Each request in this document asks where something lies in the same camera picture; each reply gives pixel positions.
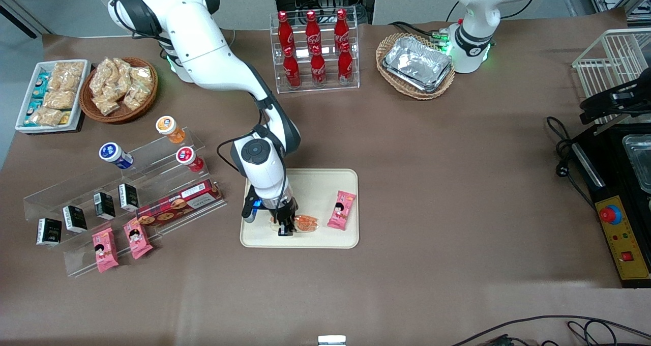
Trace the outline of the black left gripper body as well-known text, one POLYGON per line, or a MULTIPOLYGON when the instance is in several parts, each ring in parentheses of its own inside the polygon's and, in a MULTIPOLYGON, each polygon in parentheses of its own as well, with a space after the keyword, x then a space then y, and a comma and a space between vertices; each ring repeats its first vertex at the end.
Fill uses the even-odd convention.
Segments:
POLYGON ((646 114, 649 94, 649 79, 639 77, 587 98, 581 109, 585 114, 646 114))

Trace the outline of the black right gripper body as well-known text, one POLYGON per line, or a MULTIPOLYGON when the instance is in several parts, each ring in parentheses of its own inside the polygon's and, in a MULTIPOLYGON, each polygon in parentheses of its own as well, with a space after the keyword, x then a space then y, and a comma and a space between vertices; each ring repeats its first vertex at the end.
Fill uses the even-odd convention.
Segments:
POLYGON ((279 205, 277 209, 271 209, 271 221, 275 224, 293 225, 298 210, 298 203, 295 199, 289 201, 283 200, 283 205, 279 205))

